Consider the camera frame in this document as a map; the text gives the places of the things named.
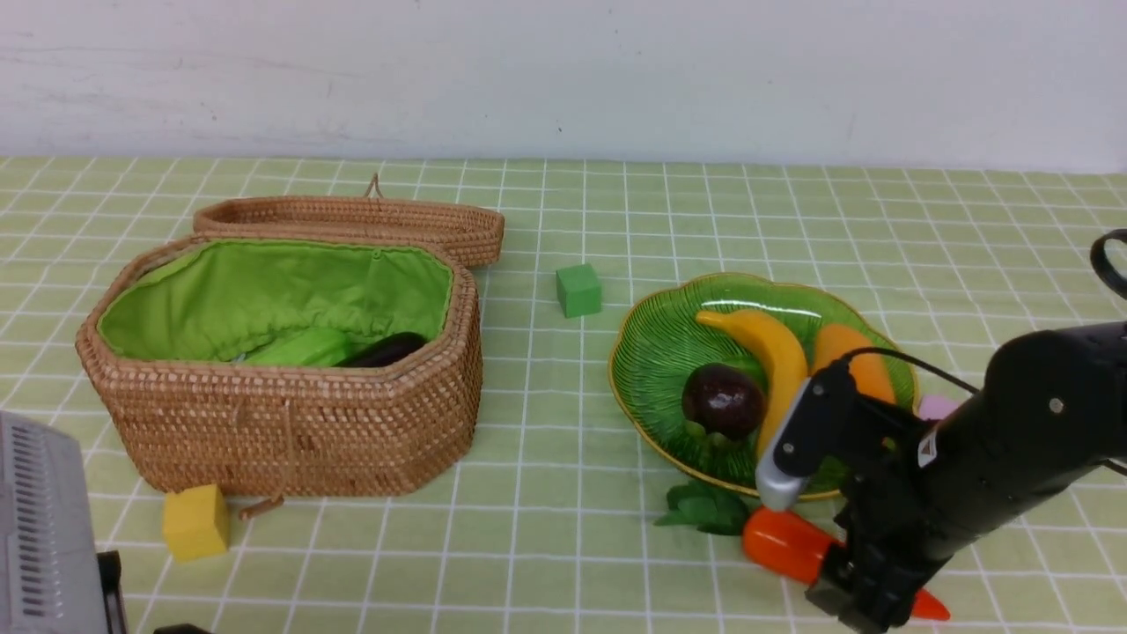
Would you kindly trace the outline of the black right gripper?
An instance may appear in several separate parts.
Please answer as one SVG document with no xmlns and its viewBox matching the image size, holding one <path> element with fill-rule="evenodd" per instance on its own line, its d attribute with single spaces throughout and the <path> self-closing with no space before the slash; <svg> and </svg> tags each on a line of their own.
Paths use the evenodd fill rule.
<svg viewBox="0 0 1127 634">
<path fill-rule="evenodd" d="M 950 557 L 928 553 L 934 532 L 913 481 L 915 445 L 932 425 L 913 409 L 861 394 L 850 374 L 853 358 L 838 357 L 810 377 L 820 381 L 824 398 L 814 456 L 848 468 L 846 504 L 836 519 L 848 534 L 848 553 L 826 551 L 805 598 L 846 629 L 890 629 L 909 618 L 946 622 L 946 602 L 925 586 Z M 858 593 L 862 575 L 868 608 Z"/>
</svg>

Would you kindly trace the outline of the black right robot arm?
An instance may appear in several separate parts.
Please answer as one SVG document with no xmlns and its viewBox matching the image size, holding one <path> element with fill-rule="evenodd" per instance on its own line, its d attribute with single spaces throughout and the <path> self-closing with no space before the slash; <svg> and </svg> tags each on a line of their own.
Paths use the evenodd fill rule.
<svg viewBox="0 0 1127 634">
<path fill-rule="evenodd" d="M 806 590 L 858 633 L 909 619 L 958 551 L 1124 458 L 1124 324 L 1038 330 L 991 356 L 983 386 L 942 420 L 860 393 L 848 352 L 818 370 L 774 450 L 784 476 L 832 457 L 846 503 Z"/>
</svg>

